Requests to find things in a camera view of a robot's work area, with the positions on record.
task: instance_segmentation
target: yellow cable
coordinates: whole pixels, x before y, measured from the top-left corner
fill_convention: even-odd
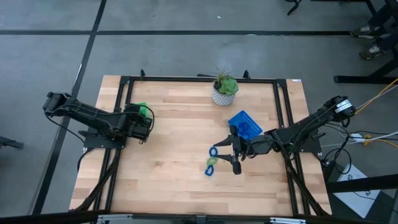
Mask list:
[[[382,142],[385,142],[385,143],[387,143],[387,144],[390,144],[391,146],[398,147],[396,144],[394,144],[394,143],[392,143],[392,142],[390,142],[390,141],[387,141],[387,140],[376,139],[375,141],[382,141]]]
[[[377,97],[379,97],[381,94],[384,93],[384,91],[386,91],[390,86],[392,86],[394,83],[398,82],[398,78],[396,78],[392,83],[390,83],[388,86],[386,86],[383,90],[380,91],[379,94],[377,94],[377,96],[375,96],[374,98],[372,98],[368,103],[366,103],[361,109],[357,110],[357,112],[355,112],[355,115],[357,115],[359,112],[361,112],[363,109],[365,109],[365,107],[367,107],[369,104],[371,104],[373,102],[374,99],[376,99]]]

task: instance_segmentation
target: wooden table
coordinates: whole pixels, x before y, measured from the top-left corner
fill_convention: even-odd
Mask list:
[[[120,76],[104,76],[96,107],[113,110],[119,80]],[[308,116],[303,86],[300,80],[287,80],[287,85],[296,122]],[[246,159],[241,175],[234,175],[231,165],[221,160],[211,177],[204,174],[210,146],[229,134],[228,120],[236,113],[245,110],[263,131],[278,128],[272,85],[240,83],[235,100],[224,107],[212,102],[211,88],[211,83],[204,82],[134,82],[131,102],[146,102],[154,110],[155,126],[145,144],[127,140],[112,212],[292,215],[285,165],[279,153]],[[279,92],[287,125],[283,92]],[[219,154],[232,153],[230,146],[218,150]],[[82,160],[70,208],[79,206],[93,190],[103,156],[104,149],[95,149]],[[301,153],[301,158],[308,189],[330,213],[319,161],[309,153]],[[100,208],[104,208],[107,192],[105,186]],[[296,195],[302,213],[297,186]]]

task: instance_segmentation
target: concrete floor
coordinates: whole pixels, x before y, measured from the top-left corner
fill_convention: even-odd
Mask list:
[[[380,2],[374,2],[376,9]],[[0,30],[91,30],[100,0],[3,0],[0,5]],[[108,0],[99,29],[350,30],[366,24],[371,16],[365,3],[303,1],[287,17],[291,7],[281,0]],[[0,151],[0,217],[30,211],[57,130],[41,107],[48,91],[72,89],[87,40],[85,35],[0,35],[0,135],[25,143],[22,151]],[[368,75],[391,59],[391,54],[385,54],[360,60],[358,52],[371,43],[347,36],[97,36],[78,98],[95,104],[103,75],[137,75],[142,68],[147,75],[192,77],[212,73],[216,65],[228,67],[235,77],[247,69],[253,78],[302,79],[310,112],[335,95],[348,95],[361,105],[384,85],[339,85],[333,75]],[[352,119],[349,130],[395,131],[395,95],[393,90],[375,101]],[[69,127],[85,129],[74,121]],[[334,130],[324,131],[328,134],[321,144],[343,140]],[[81,149],[82,144],[67,134],[44,213],[67,211]],[[323,148],[324,154],[331,149]],[[394,159],[398,151],[389,145],[346,149],[353,164],[368,176],[395,174],[398,169]],[[344,156],[339,163],[347,163]]]

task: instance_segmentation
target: sneaker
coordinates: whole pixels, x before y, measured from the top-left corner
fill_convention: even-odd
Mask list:
[[[373,27],[373,26],[366,26],[366,27],[361,27],[355,30],[350,31],[350,34],[353,37],[362,37],[362,38],[367,38],[367,39],[373,39],[377,37],[376,31],[378,27]]]
[[[359,53],[361,59],[370,60],[374,59],[375,57],[386,53],[385,51],[381,50],[379,46],[373,45],[369,50],[365,50],[364,52]]]

